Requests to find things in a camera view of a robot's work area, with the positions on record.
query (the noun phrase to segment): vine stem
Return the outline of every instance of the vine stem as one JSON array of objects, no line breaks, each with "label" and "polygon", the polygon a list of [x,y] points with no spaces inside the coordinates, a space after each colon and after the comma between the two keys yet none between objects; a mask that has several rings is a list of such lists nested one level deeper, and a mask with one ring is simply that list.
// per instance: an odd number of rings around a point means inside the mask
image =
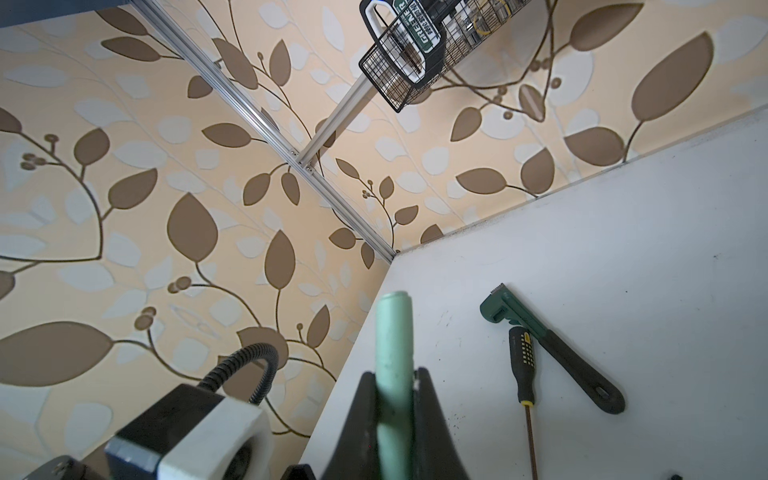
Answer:
[{"label": "vine stem", "polygon": [[246,310],[248,310],[248,313],[250,313],[250,315],[253,317],[253,320],[256,322],[256,324],[257,324],[258,326],[261,326],[261,322],[259,321],[258,317],[256,317],[256,314],[255,314],[255,313],[253,312],[253,310],[250,308],[250,306],[248,305],[248,303],[247,303],[245,300],[243,300],[243,297],[242,297],[242,296],[240,296],[240,295],[237,295],[237,294],[236,294],[235,292],[233,292],[232,290],[226,289],[226,288],[224,288],[223,286],[218,286],[217,284],[215,284],[215,283],[211,282],[210,280],[208,280],[208,279],[205,277],[205,275],[203,275],[203,271],[202,271],[202,270],[200,270],[200,264],[199,264],[199,263],[195,263],[195,264],[194,264],[194,268],[195,268],[195,270],[197,270],[197,274],[198,274],[198,275],[200,275],[200,278],[201,278],[201,279],[203,279],[203,280],[204,280],[206,283],[193,283],[193,284],[191,284],[190,286],[202,286],[202,287],[205,287],[205,288],[214,288],[214,289],[216,289],[216,290],[221,290],[222,292],[224,292],[224,293],[226,293],[226,294],[228,294],[228,295],[231,295],[231,296],[233,296],[233,297],[234,297],[234,298],[236,298],[238,301],[240,301],[240,303],[241,303],[241,304],[242,304],[242,305],[243,305],[243,306],[246,308]]}]

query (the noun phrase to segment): brown leaf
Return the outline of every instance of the brown leaf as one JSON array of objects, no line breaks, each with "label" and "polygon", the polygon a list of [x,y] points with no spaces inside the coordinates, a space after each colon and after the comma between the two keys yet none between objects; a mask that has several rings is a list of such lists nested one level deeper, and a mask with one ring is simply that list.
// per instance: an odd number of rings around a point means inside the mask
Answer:
[{"label": "brown leaf", "polygon": [[349,250],[354,247],[355,242],[357,241],[355,234],[347,227],[341,227],[337,231],[331,233],[328,240],[338,248],[343,248],[344,250]]},{"label": "brown leaf", "polygon": [[248,180],[243,188],[243,204],[249,207],[266,195],[266,191],[270,188],[270,179],[272,177],[269,174],[258,174],[255,177]]},{"label": "brown leaf", "polygon": [[345,162],[341,158],[336,159],[336,163],[339,165],[339,169],[341,169],[342,172],[349,175],[352,178],[356,178],[357,180],[360,180],[360,174],[357,173],[357,169],[354,168],[350,163]]},{"label": "brown leaf", "polygon": [[401,208],[395,212],[395,222],[399,223],[400,225],[408,225],[414,221],[418,213],[419,205]]},{"label": "brown leaf", "polygon": [[431,242],[440,237],[442,237],[442,230],[440,230],[440,227],[437,225],[430,225],[424,230],[424,233],[422,233],[421,243]]},{"label": "brown leaf", "polygon": [[420,93],[418,96],[416,96],[416,98],[411,100],[410,104],[411,105],[418,105],[418,104],[422,103],[424,100],[426,100],[427,98],[429,98],[429,95],[431,95],[431,94],[432,94],[432,89],[431,88],[427,88],[422,93]]},{"label": "brown leaf", "polygon": [[[242,346],[249,346],[254,343],[269,343],[275,347],[277,357],[280,359],[277,368],[282,369],[286,365],[288,361],[288,343],[275,329],[265,326],[250,326],[237,332],[237,336],[240,338],[240,345]],[[248,396],[253,393],[253,389],[250,390]]]},{"label": "brown leaf", "polygon": [[523,187],[533,194],[543,194],[549,190],[554,180],[554,158],[549,149],[538,152],[523,164],[520,180]]},{"label": "brown leaf", "polygon": [[112,207],[128,210],[146,200],[156,183],[157,168],[151,168],[119,180],[109,189],[107,199]]},{"label": "brown leaf", "polygon": [[168,216],[167,231],[174,248],[195,263],[205,260],[219,240],[214,218],[193,194],[176,202]]},{"label": "brown leaf", "polygon": [[272,81],[280,87],[285,86],[290,78],[290,55],[286,42],[280,40],[270,55],[270,74]]},{"label": "brown leaf", "polygon": [[138,18],[122,8],[111,7],[105,8],[104,10],[97,10],[96,15],[100,16],[102,20],[122,32],[140,36],[148,34],[147,29],[140,21],[138,21]]},{"label": "brown leaf", "polygon": [[656,120],[683,103],[704,79],[713,55],[712,38],[704,32],[659,62],[634,89],[636,119]]},{"label": "brown leaf", "polygon": [[16,277],[11,272],[0,271],[0,300],[8,295],[16,286]]},{"label": "brown leaf", "polygon": [[0,108],[0,131],[20,134],[22,132],[22,123],[11,112]]},{"label": "brown leaf", "polygon": [[544,121],[544,98],[531,85],[523,85],[518,92],[518,100],[520,101],[520,108],[531,119],[538,122]]},{"label": "brown leaf", "polygon": [[266,259],[264,260],[264,275],[266,281],[278,290],[288,285],[293,278],[293,271],[296,269],[296,254],[293,252],[293,245],[282,230],[275,233],[275,237],[266,249]]},{"label": "brown leaf", "polygon": [[[315,127],[315,133],[317,133],[320,130],[320,127],[323,126],[324,123],[326,123],[327,118],[322,119],[321,121],[317,122],[317,126]],[[328,137],[328,140],[325,141],[323,146],[325,148],[331,148],[333,146],[333,142],[336,141],[336,132],[334,131],[330,137]]]},{"label": "brown leaf", "polygon": [[366,265],[366,268],[370,270],[376,255],[373,253],[373,248],[371,248],[368,243],[362,243],[362,246],[360,247],[360,256],[362,257],[362,262]]},{"label": "brown leaf", "polygon": [[480,123],[482,123],[480,110],[475,107],[465,108],[458,114],[456,121],[453,122],[451,141],[464,140],[474,134],[480,128]]},{"label": "brown leaf", "polygon": [[224,60],[227,70],[237,83],[250,90],[256,90],[259,87],[259,80],[256,78],[256,72],[253,70],[248,58],[240,49],[226,40],[214,38],[214,45]]},{"label": "brown leaf", "polygon": [[205,78],[200,75],[195,75],[190,79],[189,85],[187,85],[187,98],[202,98],[214,91]]},{"label": "brown leaf", "polygon": [[608,43],[637,17],[642,8],[642,3],[619,3],[583,15],[571,29],[571,47],[590,51]]},{"label": "brown leaf", "polygon": [[379,184],[379,195],[382,196],[382,200],[386,200],[395,193],[395,182],[392,181],[392,177],[387,177]]},{"label": "brown leaf", "polygon": [[507,180],[504,179],[504,175],[487,167],[474,168],[463,174],[458,174],[456,181],[465,190],[481,195],[497,194],[507,187]]},{"label": "brown leaf", "polygon": [[285,173],[280,178],[280,183],[283,184],[283,191],[286,193],[286,197],[292,204],[298,205],[301,198],[301,192],[299,191],[299,181],[291,173]]},{"label": "brown leaf", "polygon": [[0,340],[0,383],[51,386],[95,367],[112,339],[83,323],[50,322]]},{"label": "brown leaf", "polygon": [[592,127],[568,135],[565,144],[573,155],[596,167],[613,165],[624,156],[624,141],[606,127]]},{"label": "brown leaf", "polygon": [[205,127],[203,135],[215,144],[229,148],[245,147],[251,141],[250,134],[244,128],[230,123]]},{"label": "brown leaf", "polygon": [[89,131],[74,144],[74,158],[80,165],[93,164],[109,151],[109,137],[100,128]]},{"label": "brown leaf", "polygon": [[133,37],[117,37],[103,40],[101,46],[111,50],[118,55],[133,58],[138,61],[157,61],[160,60],[160,54],[157,51]]},{"label": "brown leaf", "polygon": [[309,329],[306,331],[306,344],[316,349],[323,343],[328,335],[328,328],[331,326],[331,313],[328,311],[328,306],[323,305],[323,308],[317,312],[315,318],[312,319]]}]

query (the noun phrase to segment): screwdriver handle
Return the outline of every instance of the screwdriver handle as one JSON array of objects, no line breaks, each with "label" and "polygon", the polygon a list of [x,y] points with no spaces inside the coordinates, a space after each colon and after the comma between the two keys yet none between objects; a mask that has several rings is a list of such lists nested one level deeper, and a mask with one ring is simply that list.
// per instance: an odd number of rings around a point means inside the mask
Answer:
[{"label": "screwdriver handle", "polygon": [[533,358],[531,336],[522,325],[513,325],[509,329],[509,358],[512,373],[518,381],[518,401],[525,406],[533,406],[533,378],[536,364]]}]

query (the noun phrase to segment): white surface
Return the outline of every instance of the white surface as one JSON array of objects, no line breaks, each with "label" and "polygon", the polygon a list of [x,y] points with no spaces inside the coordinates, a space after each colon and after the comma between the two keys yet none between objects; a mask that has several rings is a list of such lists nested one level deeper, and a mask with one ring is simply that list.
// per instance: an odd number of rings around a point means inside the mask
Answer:
[{"label": "white surface", "polygon": [[[415,364],[471,478],[530,478],[508,326],[478,311],[501,282],[627,400],[603,413],[536,345],[540,478],[766,477],[766,113],[395,259],[380,294],[413,297]],[[301,459],[318,474],[373,368],[375,311]]]}]

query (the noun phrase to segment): white leaf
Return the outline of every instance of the white leaf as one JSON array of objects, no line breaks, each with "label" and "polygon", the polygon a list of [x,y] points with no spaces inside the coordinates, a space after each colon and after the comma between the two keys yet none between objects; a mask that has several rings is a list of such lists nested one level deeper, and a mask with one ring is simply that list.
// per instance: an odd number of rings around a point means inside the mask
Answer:
[{"label": "white leaf", "polygon": [[336,291],[339,289],[339,281],[336,280],[336,275],[333,273],[328,274],[328,284],[331,286],[333,294],[336,295]]},{"label": "white leaf", "polygon": [[448,168],[448,149],[445,147],[435,147],[427,150],[422,155],[422,165],[424,170],[430,175],[440,175]]},{"label": "white leaf", "polygon": [[341,279],[341,284],[344,285],[345,288],[349,288],[349,286],[352,285],[352,269],[349,268],[349,262],[344,262],[341,266],[341,270],[339,270],[339,278]]},{"label": "white leaf", "polygon": [[64,445],[69,454],[82,458],[106,435],[112,423],[112,409],[100,403],[74,406],[64,430]]},{"label": "white leaf", "polygon": [[162,262],[152,267],[144,274],[144,285],[146,285],[149,290],[165,288],[165,286],[170,283],[170,278],[173,274],[174,265],[169,255],[168,257],[165,257]]},{"label": "white leaf", "polygon": [[69,75],[58,68],[47,65],[22,65],[4,73],[8,80],[31,87],[61,87],[69,80]]},{"label": "white leaf", "polygon": [[415,132],[421,127],[422,119],[415,105],[406,105],[400,113],[396,114],[397,123],[408,133]]},{"label": "white leaf", "polygon": [[290,57],[290,66],[296,70],[301,70],[306,65],[306,60],[310,57],[310,53],[301,45],[292,43],[288,45],[288,56]]},{"label": "white leaf", "polygon": [[[91,182],[86,181],[85,186],[88,187],[94,198],[98,198],[96,197]],[[96,213],[94,206],[91,203],[91,198],[85,193],[82,187],[76,187],[73,191],[69,192],[64,199],[64,208],[67,211],[69,220],[72,220],[77,225],[85,222]]]},{"label": "white leaf", "polygon": [[317,260],[317,269],[322,272],[326,267],[326,248],[319,240],[315,240],[315,260]]},{"label": "white leaf", "polygon": [[358,113],[357,116],[349,123],[349,125],[346,126],[346,129],[353,131],[356,134],[361,134],[362,132],[368,130],[370,125],[371,117],[361,112]]},{"label": "white leaf", "polygon": [[0,28],[0,50],[32,53],[40,48],[37,38],[18,28]]},{"label": "white leaf", "polygon": [[572,51],[558,57],[552,66],[552,78],[560,78],[558,88],[550,88],[548,98],[555,107],[575,102],[587,90],[592,79],[594,59],[590,51]]},{"label": "white leaf", "polygon": [[[208,280],[210,280],[211,282],[215,281],[216,264],[214,262],[208,262],[200,265],[200,270],[202,270],[203,275],[205,275],[205,277]],[[193,270],[192,273],[189,275],[189,277],[192,279],[192,283],[206,283],[205,280],[203,280],[203,277],[200,276],[200,274],[197,272],[197,270]],[[205,290],[204,286],[191,286],[190,288],[184,291],[184,295],[198,296],[204,290]]]},{"label": "white leaf", "polygon": [[198,8],[194,17],[197,20],[197,24],[203,29],[206,35],[211,38],[221,38],[222,35],[219,28],[204,8]]},{"label": "white leaf", "polygon": [[116,121],[130,121],[128,117],[117,105],[111,101],[101,100],[100,98],[86,98],[74,104],[74,111],[85,119],[89,124],[96,127],[106,127]]},{"label": "white leaf", "polygon": [[405,191],[412,194],[420,194],[427,189],[424,177],[416,172],[402,172],[396,180],[397,184]]},{"label": "white leaf", "polygon": [[114,149],[112,154],[119,161],[132,167],[149,169],[165,165],[167,155],[150,141],[131,140]]},{"label": "white leaf", "polygon": [[208,313],[224,326],[233,325],[243,315],[243,307],[240,302],[231,296],[222,297],[208,309]]},{"label": "white leaf", "polygon": [[74,33],[77,15],[46,18],[40,22],[43,31],[54,37],[68,37]]},{"label": "white leaf", "polygon": [[755,77],[730,89],[734,94],[746,95],[752,108],[768,104],[768,75]]},{"label": "white leaf", "polygon": [[195,150],[194,161],[201,170],[213,170],[219,166],[219,151],[213,149]]},{"label": "white leaf", "polygon": [[94,60],[104,60],[106,58],[112,58],[115,56],[114,52],[104,48],[99,40],[92,41],[88,45],[85,45],[83,51],[85,51],[85,53],[87,53],[88,56]]},{"label": "white leaf", "polygon": [[107,239],[104,256],[122,266],[137,266],[141,250],[133,240],[122,233],[112,232]]},{"label": "white leaf", "polygon": [[2,399],[0,409],[19,422],[34,425],[50,392],[51,387],[29,388],[0,384],[0,399]]},{"label": "white leaf", "polygon": [[157,132],[169,144],[182,144],[192,135],[192,120],[180,115],[164,117],[157,124]]},{"label": "white leaf", "polygon": [[479,222],[480,216],[478,215],[478,208],[470,207],[467,210],[465,210],[464,214],[462,215],[462,220],[464,220],[464,225],[469,225],[470,223]]},{"label": "white leaf", "polygon": [[365,55],[367,51],[368,47],[363,45],[349,57],[349,71],[354,78],[358,78],[362,74],[362,70],[360,70],[360,60],[362,60],[362,56]]},{"label": "white leaf", "polygon": [[200,341],[184,338],[174,349],[173,365],[182,372],[196,372],[205,363],[209,351]]},{"label": "white leaf", "polygon": [[288,132],[290,133],[291,137],[296,139],[297,142],[304,142],[304,132],[301,128],[299,128],[299,125],[295,121],[291,120],[288,123]]},{"label": "white leaf", "polygon": [[437,197],[425,198],[424,205],[436,214],[448,215],[451,213],[451,208]]},{"label": "white leaf", "polygon": [[565,136],[568,137],[577,134],[588,128],[597,127],[600,124],[600,114],[590,108],[582,108],[568,122],[565,128]]},{"label": "white leaf", "polygon": [[311,283],[299,283],[299,290],[309,296],[318,296],[323,292],[323,289]]},{"label": "white leaf", "polygon": [[346,95],[346,92],[348,92],[350,88],[351,87],[347,84],[335,84],[326,88],[326,94],[331,100],[338,104],[344,99],[344,95]]},{"label": "white leaf", "polygon": [[149,98],[152,95],[147,81],[141,75],[117,74],[114,76],[114,79],[120,85],[120,88],[131,98],[139,100]]},{"label": "white leaf", "polygon": [[266,248],[266,242],[259,237],[246,237],[237,241],[237,249],[247,258],[256,258]]},{"label": "white leaf", "polygon": [[28,235],[0,235],[0,254],[26,258],[45,248],[45,242]]},{"label": "white leaf", "polygon": [[314,70],[312,70],[310,72],[310,77],[312,77],[314,81],[316,81],[321,85],[325,85],[326,83],[328,83],[328,80],[331,79],[331,75],[327,71],[320,70],[319,68],[315,68]]},{"label": "white leaf", "polygon": [[272,28],[282,28],[288,25],[285,12],[275,2],[267,2],[259,7],[259,15],[264,23]]},{"label": "white leaf", "polygon": [[370,312],[371,305],[373,305],[373,303],[371,302],[371,299],[368,298],[366,294],[364,294],[363,292],[357,293],[357,306],[359,306],[363,312],[365,313]]},{"label": "white leaf", "polygon": [[445,185],[445,192],[454,199],[459,199],[467,194],[467,190],[464,190],[464,187],[459,185],[455,178],[448,180],[448,183]]},{"label": "white leaf", "polygon": [[744,15],[732,18],[715,32],[714,64],[721,65],[750,53],[768,34],[764,18]]},{"label": "white leaf", "polygon": [[381,137],[376,141],[375,148],[386,161],[393,161],[397,157],[404,157],[406,155],[406,149],[394,138]]},{"label": "white leaf", "polygon": [[214,223],[219,231],[240,225],[235,219],[230,217],[227,212],[219,210],[218,208],[209,208],[208,213],[214,218]]},{"label": "white leaf", "polygon": [[331,327],[328,329],[328,338],[338,342],[344,337],[348,325],[349,322],[345,320],[333,320],[331,322]]},{"label": "white leaf", "polygon": [[534,155],[540,152],[542,149],[539,144],[523,144],[515,147],[515,160],[520,164],[524,164],[531,159]]},{"label": "white leaf", "polygon": [[265,225],[267,225],[270,229],[275,230],[276,232],[283,229],[283,221],[269,207],[264,207],[263,220]]},{"label": "white leaf", "polygon": [[144,308],[146,303],[147,292],[144,292],[143,290],[128,290],[112,303],[112,306],[101,315],[101,318],[107,319],[131,315]]},{"label": "white leaf", "polygon": [[183,192],[191,192],[192,194],[199,194],[205,191],[205,184],[200,178],[197,178],[195,174],[188,171],[173,172],[165,176],[165,181],[168,186],[180,190]]},{"label": "white leaf", "polygon": [[12,225],[13,227],[33,229],[37,229],[45,225],[45,223],[41,222],[40,219],[38,219],[35,215],[23,213],[2,214],[0,215],[0,223],[4,223],[5,225]]},{"label": "white leaf", "polygon": [[67,265],[58,270],[58,277],[81,292],[101,292],[114,285],[109,270],[96,262]]},{"label": "white leaf", "polygon": [[53,209],[51,201],[45,195],[36,197],[29,207],[30,211],[45,223],[52,223],[56,220],[56,210]]},{"label": "white leaf", "polygon": [[490,138],[498,140],[517,137],[525,129],[525,119],[522,114],[513,114],[512,118],[507,120],[504,118],[506,111],[507,109],[498,105],[491,105],[482,116],[480,130]]},{"label": "white leaf", "polygon": [[323,6],[323,34],[326,40],[338,51],[344,51],[344,31],[330,8]]}]

